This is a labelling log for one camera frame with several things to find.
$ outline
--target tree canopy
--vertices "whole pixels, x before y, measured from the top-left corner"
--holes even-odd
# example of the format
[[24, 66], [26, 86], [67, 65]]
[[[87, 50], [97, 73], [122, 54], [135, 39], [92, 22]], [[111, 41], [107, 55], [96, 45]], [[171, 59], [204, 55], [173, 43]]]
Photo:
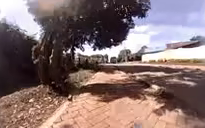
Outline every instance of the tree canopy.
[[63, 1], [46, 8], [48, 0], [29, 0], [29, 12], [45, 33], [53, 33], [67, 48], [82, 50], [86, 42], [94, 50], [119, 45], [135, 25], [133, 17], [144, 18], [150, 9], [148, 0]]

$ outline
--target dirt ground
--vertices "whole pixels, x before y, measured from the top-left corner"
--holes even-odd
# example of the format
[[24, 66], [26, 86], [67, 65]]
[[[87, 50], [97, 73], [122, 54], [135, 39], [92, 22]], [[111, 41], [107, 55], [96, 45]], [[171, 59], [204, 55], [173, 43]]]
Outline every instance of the dirt ground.
[[[81, 70], [72, 73], [70, 81], [81, 85], [92, 75], [92, 71]], [[22, 89], [0, 98], [0, 121], [5, 128], [37, 128], [66, 101], [48, 86]]]

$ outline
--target white cloud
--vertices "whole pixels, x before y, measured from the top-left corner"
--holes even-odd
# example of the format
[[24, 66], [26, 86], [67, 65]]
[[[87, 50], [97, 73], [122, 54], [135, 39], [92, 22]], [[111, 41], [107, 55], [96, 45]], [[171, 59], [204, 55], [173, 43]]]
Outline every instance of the white cloud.
[[138, 25], [138, 26], [135, 26], [135, 28], [132, 31], [143, 33], [143, 32], [146, 32], [146, 30], [148, 30], [148, 28], [149, 28], [149, 25], [142, 25], [142, 26]]

